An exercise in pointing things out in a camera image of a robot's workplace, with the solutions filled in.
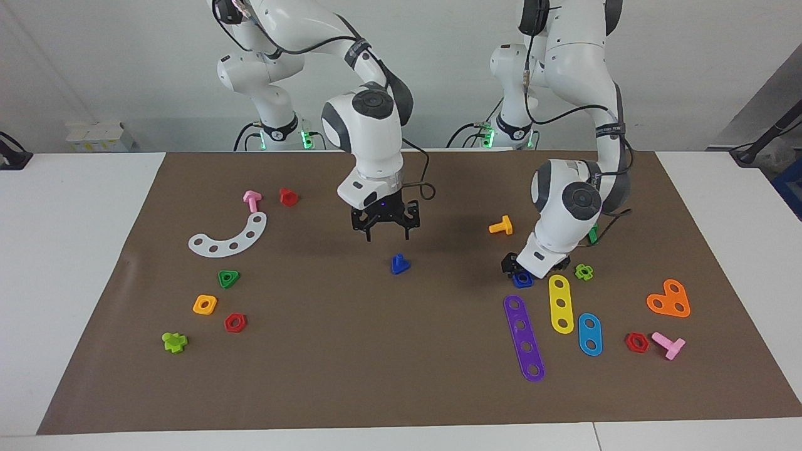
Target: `red hex nut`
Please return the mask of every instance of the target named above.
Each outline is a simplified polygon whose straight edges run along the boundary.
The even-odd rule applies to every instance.
[[[640,352],[641,354],[649,350],[649,340],[640,332],[631,332],[626,334],[626,346],[633,352]]]
[[[228,318],[225,319],[224,324],[225,331],[237,334],[242,332],[242,329],[245,329],[247,321],[245,321],[245,315],[242,313],[232,313]]]
[[[291,207],[298,203],[298,195],[292,189],[282,188],[278,190],[278,200]]]

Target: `curved plate with holes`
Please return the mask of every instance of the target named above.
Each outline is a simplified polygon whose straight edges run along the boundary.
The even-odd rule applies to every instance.
[[[691,315],[691,302],[688,301],[688,294],[682,283],[668,278],[662,283],[662,288],[666,292],[664,295],[649,295],[646,298],[649,310],[660,315],[679,318],[687,318]]]
[[[515,344],[515,353],[518,355],[520,373],[529,382],[542,380],[546,375],[541,352],[537,349],[535,332],[529,322],[524,300],[515,295],[504,298],[504,312],[507,314],[509,332],[512,334],[512,343]]]
[[[591,357],[598,356],[604,350],[602,322],[592,313],[579,315],[579,348]]]
[[[561,334],[573,332],[571,286],[568,279],[559,274],[549,278],[549,305],[554,330]]]
[[[189,239],[189,249],[201,257],[223,258],[239,254],[251,247],[267,226],[267,215],[261,211],[248,216],[248,224],[234,238],[213,240],[207,234],[197,234]]]

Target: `pink bolt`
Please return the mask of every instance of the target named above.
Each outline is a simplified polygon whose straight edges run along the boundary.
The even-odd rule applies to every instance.
[[[256,191],[245,191],[245,195],[242,196],[243,202],[248,202],[248,208],[251,210],[251,213],[256,213],[256,203],[261,200],[261,194],[257,193]]]
[[[661,334],[660,332],[655,332],[652,334],[652,340],[656,341],[657,344],[664,347],[666,349],[666,358],[668,360],[673,360],[674,357],[679,354],[679,350],[685,346],[684,339],[677,339],[677,341],[671,341],[666,338],[665,335]]]

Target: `yellow square nut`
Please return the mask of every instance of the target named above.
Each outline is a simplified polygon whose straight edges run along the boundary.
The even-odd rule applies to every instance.
[[[216,306],[217,298],[210,295],[200,295],[198,299],[195,299],[195,305],[192,306],[192,311],[198,315],[211,315]]]

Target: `purple plastic bar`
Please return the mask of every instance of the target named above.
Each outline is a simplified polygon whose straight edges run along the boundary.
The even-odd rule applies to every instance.
[[[518,354],[520,373],[529,382],[542,380],[546,369],[541,360],[541,353],[537,349],[535,332],[526,314],[524,300],[515,295],[504,298],[504,312],[507,314],[509,332],[515,344],[515,353]]]

